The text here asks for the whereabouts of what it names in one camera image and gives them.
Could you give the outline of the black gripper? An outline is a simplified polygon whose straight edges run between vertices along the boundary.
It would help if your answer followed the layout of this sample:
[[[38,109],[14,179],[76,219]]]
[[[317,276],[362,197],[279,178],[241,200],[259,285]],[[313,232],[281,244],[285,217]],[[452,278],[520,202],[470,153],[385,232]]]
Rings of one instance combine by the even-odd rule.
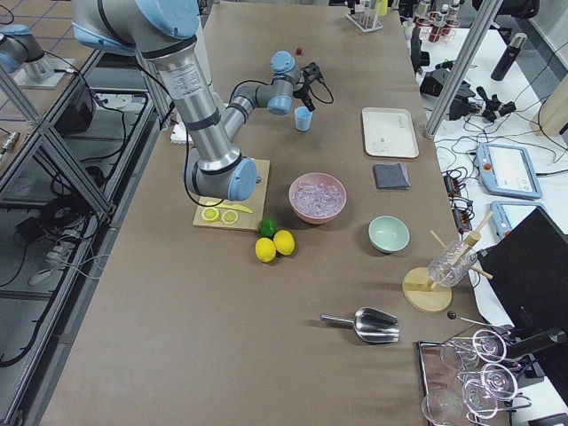
[[[310,112],[315,110],[315,106],[310,96],[310,86],[303,85],[301,88],[294,91],[294,97],[300,99]]]

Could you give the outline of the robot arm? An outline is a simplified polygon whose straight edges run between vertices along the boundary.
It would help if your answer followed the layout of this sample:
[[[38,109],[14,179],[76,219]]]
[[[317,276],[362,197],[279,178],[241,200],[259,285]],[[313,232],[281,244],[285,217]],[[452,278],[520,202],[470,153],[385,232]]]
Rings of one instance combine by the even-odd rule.
[[[43,48],[31,29],[23,24],[1,28],[1,68],[8,74],[24,63],[34,63],[44,57]]]
[[[309,108],[315,63],[299,67],[286,51],[271,59],[269,84],[237,88],[225,110],[217,105],[195,55],[201,27],[195,1],[75,1],[75,39],[92,49],[140,54],[161,79],[193,142],[185,160],[185,187],[200,196],[245,201],[256,186],[256,164],[233,138],[258,107],[285,115],[293,99]]]

